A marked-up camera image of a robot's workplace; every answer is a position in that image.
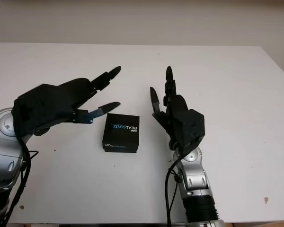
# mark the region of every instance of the table surface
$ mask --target table surface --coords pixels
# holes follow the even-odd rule
[[[138,152],[104,152],[105,116],[31,138],[29,149],[40,153],[11,222],[166,222],[172,153],[151,116],[149,87],[163,100],[168,65],[178,94],[205,115],[200,148],[220,218],[284,220],[284,72],[260,47],[0,43],[0,109],[42,83],[92,80],[118,65],[120,74],[82,108],[118,101],[113,113],[139,115]],[[170,195],[174,186],[171,179]],[[179,193],[172,221],[185,221]]]

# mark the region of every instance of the robotic hand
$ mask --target robotic hand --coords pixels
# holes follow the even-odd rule
[[[62,122],[91,124],[120,105],[113,102],[93,112],[79,110],[97,90],[109,85],[121,70],[116,67],[93,81],[74,79],[59,86],[42,84],[14,101],[13,108],[0,110],[0,226],[6,226],[27,182],[31,159],[38,151],[29,151],[26,142],[34,134],[41,136]],[[9,205],[9,194],[21,175],[21,183]]]
[[[206,172],[202,167],[202,153],[198,145],[205,135],[204,116],[188,109],[184,98],[176,93],[176,82],[169,66],[166,70],[165,96],[166,112],[160,111],[159,99],[151,87],[152,116],[170,136],[169,149],[174,150],[174,163],[165,179],[165,201],[167,223],[171,226],[168,180],[177,166],[175,180],[179,185],[183,205],[186,209],[186,226],[224,227],[214,206],[213,193]]]

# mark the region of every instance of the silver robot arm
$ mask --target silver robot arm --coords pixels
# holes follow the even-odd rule
[[[7,211],[9,194],[23,166],[22,147],[16,139],[12,108],[0,110],[0,216]],[[31,135],[24,138],[25,143]]]
[[[185,99],[176,92],[176,82],[170,66],[166,69],[165,96],[163,104],[166,111],[160,110],[160,102],[153,87],[150,88],[152,116],[165,129],[170,137],[169,149],[174,150],[174,163],[168,169],[165,178],[165,203],[167,225],[171,218],[168,197],[170,174],[175,175],[179,184],[183,205],[186,210],[187,226],[222,227],[219,220],[212,190],[206,172],[202,167],[202,153],[198,148],[205,135],[204,115],[194,109],[188,109]]]
[[[174,161],[180,157],[178,149]],[[214,206],[213,193],[207,174],[202,167],[202,152],[199,147],[186,155],[177,164],[178,185],[186,209],[188,227],[224,227]]]

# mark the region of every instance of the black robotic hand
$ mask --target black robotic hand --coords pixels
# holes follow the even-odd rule
[[[198,147],[205,135],[203,114],[188,109],[185,99],[176,93],[176,82],[173,79],[171,67],[166,70],[165,96],[163,104],[166,112],[160,111],[159,99],[151,87],[152,116],[160,123],[170,136],[169,148],[176,147],[182,157]]]
[[[113,102],[90,113],[78,109],[98,90],[109,85],[120,70],[118,66],[93,81],[79,78],[59,86],[42,84],[19,96],[12,110],[0,110],[0,227],[6,226],[9,221],[25,188],[31,159],[38,153],[29,151],[26,146],[30,136],[41,136],[50,127],[62,122],[91,124],[94,118],[119,106],[119,102]],[[9,194],[19,175],[21,183],[8,210]]]

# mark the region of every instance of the realsense box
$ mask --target realsense box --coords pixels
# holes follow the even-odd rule
[[[139,120],[139,116],[108,113],[102,140],[105,152],[136,153]]]

